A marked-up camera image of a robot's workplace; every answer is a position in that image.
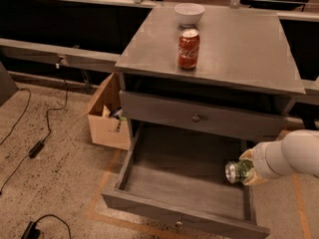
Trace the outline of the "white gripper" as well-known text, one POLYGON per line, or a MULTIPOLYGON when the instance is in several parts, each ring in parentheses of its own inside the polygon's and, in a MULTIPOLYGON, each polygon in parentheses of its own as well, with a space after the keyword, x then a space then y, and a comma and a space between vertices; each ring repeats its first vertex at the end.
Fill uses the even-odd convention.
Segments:
POLYGON ((250 169, 242 184, 245 186, 258 185, 280 176, 279 165, 282 162, 281 143, 279 141, 261 142, 253 149, 246 150, 239 158, 251 160, 254 168, 250 169))

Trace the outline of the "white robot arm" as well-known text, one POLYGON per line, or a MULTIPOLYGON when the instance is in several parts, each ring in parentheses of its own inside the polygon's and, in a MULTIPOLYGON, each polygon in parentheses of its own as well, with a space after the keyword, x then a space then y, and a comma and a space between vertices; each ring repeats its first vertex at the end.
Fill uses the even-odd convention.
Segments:
POLYGON ((280 140, 264 141, 244 152, 240 160, 250 160, 253 168, 244 185, 256 185, 293 174, 319 177, 319 131, 299 129, 280 140))

